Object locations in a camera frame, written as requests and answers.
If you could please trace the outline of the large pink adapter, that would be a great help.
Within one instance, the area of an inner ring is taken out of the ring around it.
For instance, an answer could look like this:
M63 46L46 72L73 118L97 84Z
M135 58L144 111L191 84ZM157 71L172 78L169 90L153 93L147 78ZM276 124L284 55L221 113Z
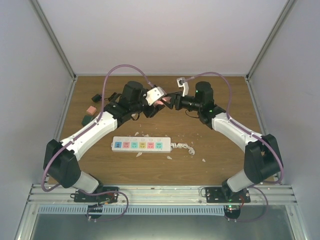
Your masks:
M154 106L164 106L171 103L171 97L163 97L153 103Z

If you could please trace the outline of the white power strip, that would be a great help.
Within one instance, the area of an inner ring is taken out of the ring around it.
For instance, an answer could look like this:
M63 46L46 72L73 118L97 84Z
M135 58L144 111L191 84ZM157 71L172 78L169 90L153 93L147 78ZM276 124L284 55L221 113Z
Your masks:
M170 137L114 136L111 150L118 153L170 153Z

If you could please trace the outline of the black plug with cable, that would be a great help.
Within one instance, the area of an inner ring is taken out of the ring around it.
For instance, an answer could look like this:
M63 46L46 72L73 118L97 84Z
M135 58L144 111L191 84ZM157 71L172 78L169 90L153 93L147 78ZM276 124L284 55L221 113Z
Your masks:
M117 93L117 92L114 92L112 95L110 95L109 97L105 97L104 100L105 101L108 101L108 102L115 102L122 94L121 93ZM94 102L94 103L98 103L102 100L102 94L96 94L94 95L91 100Z

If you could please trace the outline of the small pink plug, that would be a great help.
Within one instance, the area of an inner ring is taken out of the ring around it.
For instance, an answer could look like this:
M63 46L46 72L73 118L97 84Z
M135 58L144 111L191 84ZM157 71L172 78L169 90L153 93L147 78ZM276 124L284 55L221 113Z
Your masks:
M90 106L87 110L86 113L90 116L93 116L97 112L97 108L94 106Z

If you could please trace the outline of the dark green square adapter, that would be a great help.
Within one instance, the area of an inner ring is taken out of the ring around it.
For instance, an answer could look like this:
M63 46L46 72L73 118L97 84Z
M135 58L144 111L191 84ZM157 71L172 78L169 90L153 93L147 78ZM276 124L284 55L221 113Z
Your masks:
M87 124L89 124L93 120L93 117L91 115L85 115L81 121L81 125L85 127Z

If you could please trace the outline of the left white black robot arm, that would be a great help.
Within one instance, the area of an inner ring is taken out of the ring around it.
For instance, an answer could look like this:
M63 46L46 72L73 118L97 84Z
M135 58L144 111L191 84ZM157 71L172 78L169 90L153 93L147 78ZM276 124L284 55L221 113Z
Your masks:
M98 202L103 197L102 184L80 169L79 160L100 139L131 120L133 114L157 112L155 103L165 96L159 86L146 89L139 82L129 81L119 99L103 104L99 115L86 126L61 141L53 139L47 144L42 177L50 176L59 186L78 189L90 201Z

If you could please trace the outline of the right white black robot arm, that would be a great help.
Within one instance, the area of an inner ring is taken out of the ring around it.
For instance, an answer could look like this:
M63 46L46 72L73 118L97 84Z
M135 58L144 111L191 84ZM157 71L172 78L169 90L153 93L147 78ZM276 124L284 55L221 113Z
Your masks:
M195 111L198 119L208 128L223 134L244 152L243 169L221 184L221 196L228 203L234 202L240 192L259 184L284 170L278 142L271 135L259 134L238 121L215 104L214 91L209 82L195 85L195 95L188 95L189 85L184 78L177 79L180 92L169 93L170 109Z

